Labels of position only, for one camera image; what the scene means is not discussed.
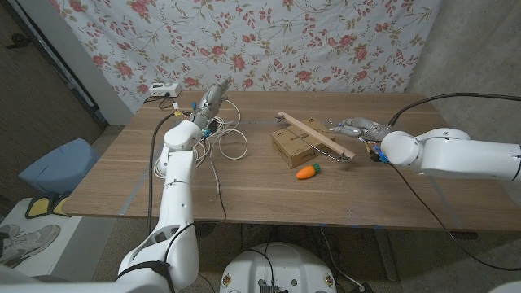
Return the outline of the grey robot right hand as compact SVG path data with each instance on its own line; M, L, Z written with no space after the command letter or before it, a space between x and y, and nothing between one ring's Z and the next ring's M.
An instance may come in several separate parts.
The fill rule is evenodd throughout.
M363 117L346 119L340 121L336 126L330 128L333 133L341 133L350 138L360 138L365 141L381 142L392 129L378 122Z

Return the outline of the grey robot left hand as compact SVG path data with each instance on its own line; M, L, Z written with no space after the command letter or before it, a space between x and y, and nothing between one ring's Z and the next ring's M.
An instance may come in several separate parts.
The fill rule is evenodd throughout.
M196 124L200 129L206 129L219 112L222 103L226 100L225 92L229 88L230 81L231 76L226 76L212 85L190 115L189 121Z

